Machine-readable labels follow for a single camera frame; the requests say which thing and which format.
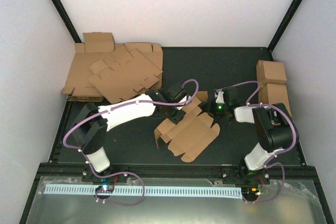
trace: white wall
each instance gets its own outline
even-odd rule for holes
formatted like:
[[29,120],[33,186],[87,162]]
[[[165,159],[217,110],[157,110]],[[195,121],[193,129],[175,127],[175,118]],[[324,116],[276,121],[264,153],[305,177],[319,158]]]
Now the white wall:
[[268,46],[292,0],[62,0],[78,33],[162,46]]
[[273,54],[286,64],[302,148],[336,220],[336,0],[303,0]]
[[0,223],[18,223],[55,139],[74,46],[50,0],[0,7]]

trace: black work surface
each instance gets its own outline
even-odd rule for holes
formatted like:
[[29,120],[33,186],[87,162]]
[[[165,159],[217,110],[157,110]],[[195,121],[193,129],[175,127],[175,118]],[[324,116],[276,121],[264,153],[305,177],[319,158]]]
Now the black work surface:
[[[168,88],[174,83],[188,79],[199,82],[199,90],[214,90],[243,81],[256,80],[258,60],[271,60],[266,48],[163,48],[163,84]],[[255,84],[238,89],[241,102],[255,90]],[[186,89],[192,93],[194,85]],[[257,95],[252,99],[258,102]],[[66,131],[84,106],[84,102],[73,102],[66,122]],[[107,101],[97,105],[108,105]],[[112,164],[162,164],[162,165],[237,165],[242,157],[252,151],[257,144],[255,126],[248,123],[220,124],[219,136],[191,163],[181,161],[160,141],[156,148],[154,129],[163,119],[139,118],[112,129],[107,133],[105,152]],[[69,144],[75,144],[72,137]],[[294,148],[277,158],[284,165],[300,165]],[[58,159],[60,163],[84,163],[82,154],[63,147]]]

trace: folded cardboard piece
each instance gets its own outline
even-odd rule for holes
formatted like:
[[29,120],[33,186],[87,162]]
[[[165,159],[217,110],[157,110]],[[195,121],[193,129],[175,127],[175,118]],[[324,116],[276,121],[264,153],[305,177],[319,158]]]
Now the folded cardboard piece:
[[[162,83],[162,62],[163,52],[159,44],[151,43],[125,43],[115,44],[112,33],[83,33],[85,43],[76,43],[76,53],[72,61],[68,78],[65,87],[62,90],[62,94],[68,95],[69,101],[102,101],[106,91],[108,95],[111,93],[111,89],[108,87],[113,83],[113,101],[128,100],[133,98],[137,94],[141,94],[149,88],[160,88]],[[126,57],[127,60],[131,60],[128,63],[122,57]],[[134,63],[139,64],[138,68],[134,67]],[[118,69],[118,75],[111,74],[112,71]],[[144,80],[140,81],[142,88],[139,89],[139,84],[129,84],[125,80],[129,81],[128,75],[134,75],[135,72],[141,71],[141,67],[145,66],[145,70],[149,68],[153,72],[149,72],[148,76]],[[107,79],[111,76],[117,76],[116,79]],[[124,87],[133,88],[135,91],[129,91],[129,95],[125,95]]]
[[160,80],[162,73],[137,49],[128,52],[125,46],[92,64],[90,70],[94,76],[89,81],[112,104],[147,91]]
[[[206,95],[201,92],[198,97],[205,98]],[[157,147],[159,137],[165,143],[170,142],[168,149],[175,156],[184,154],[181,160],[187,163],[195,160],[220,132],[218,124],[212,125],[213,118],[206,113],[201,113],[202,110],[198,107],[201,100],[198,97],[182,108],[186,115],[178,124],[166,119],[154,130]]]
[[291,115],[286,85],[266,84],[259,91],[259,103],[275,104],[282,102]]
[[261,85],[268,83],[286,84],[286,72],[282,62],[260,60],[257,63],[257,80]]

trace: flattened cardboard box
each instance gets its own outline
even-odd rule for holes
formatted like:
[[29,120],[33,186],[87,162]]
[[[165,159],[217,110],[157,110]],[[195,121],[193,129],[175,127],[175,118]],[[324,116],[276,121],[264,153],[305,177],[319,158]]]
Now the flattened cardboard box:
[[[83,33],[86,43],[76,43],[76,54],[72,61],[68,78],[62,94],[68,95],[69,101],[102,101],[103,95],[89,81],[93,76],[90,66],[99,60],[109,62],[115,49],[124,44],[114,44],[112,33]],[[130,50],[138,48],[150,62],[162,70],[163,52],[159,44],[151,43],[126,43]],[[158,82],[152,88],[160,88],[162,74],[158,75]]]
[[174,124],[166,119],[154,131],[156,145],[160,137],[165,143],[169,143],[168,149],[175,156],[183,154],[181,160],[187,163],[195,160],[220,132],[218,124],[212,126],[212,117],[206,113],[200,114],[200,103],[195,97],[182,109],[186,112],[182,121]]
[[274,104],[282,102],[291,115],[286,85],[266,84],[258,94],[259,103]]
[[260,60],[257,63],[257,80],[261,85],[285,84],[287,81],[285,67],[282,62]]
[[90,70],[94,76],[89,81],[112,104],[148,90],[160,80],[162,73],[137,49],[128,52],[125,46],[92,64]]

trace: black metal frame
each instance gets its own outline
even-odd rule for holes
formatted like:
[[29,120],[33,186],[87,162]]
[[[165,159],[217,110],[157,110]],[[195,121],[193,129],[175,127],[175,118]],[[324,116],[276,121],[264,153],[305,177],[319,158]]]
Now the black metal frame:
[[284,34],[289,22],[293,18],[294,14],[295,14],[296,10],[299,8],[301,2],[302,2],[302,0],[293,0],[292,3],[290,4],[284,18],[282,19],[282,21],[280,23],[280,26],[278,27],[276,33],[273,36],[273,39],[271,40],[271,42],[268,46],[268,50],[270,52],[273,52],[273,50],[275,49],[277,43],[279,42],[280,38]]
[[[71,34],[74,42],[81,42],[78,33],[76,32],[70,17],[68,16],[61,0],[52,0],[56,7],[61,19],[65,23],[69,33]],[[270,55],[288,26],[290,20],[294,16],[302,0],[293,0],[289,9],[286,12],[280,26],[278,27],[271,43],[267,50]],[[85,180],[87,174],[86,164],[59,164],[58,157],[61,150],[61,142],[59,142],[60,136],[63,136],[66,130],[66,122],[68,121],[69,112],[71,110],[72,102],[67,102],[60,126],[57,131],[56,139],[53,148],[50,153],[49,163],[41,163],[37,174],[35,176],[33,185],[31,187],[24,212],[20,223],[26,223],[30,208],[32,206],[37,186],[42,176],[73,176],[82,177]],[[300,144],[297,146],[299,158],[302,161],[302,166],[285,166],[287,179],[311,179],[314,182],[316,191],[319,196],[319,200],[322,205],[324,216],[328,224],[333,224],[334,221],[331,216],[331,212],[325,198],[323,189],[316,169],[312,166],[307,166],[305,157],[302,152]],[[206,179],[223,179],[223,173],[225,170],[236,169],[236,166],[190,166],[190,165],[114,165],[117,169],[128,170],[138,174],[140,177],[163,177],[163,178],[206,178]],[[269,176],[273,179],[281,179],[281,169],[274,167],[268,171]]]

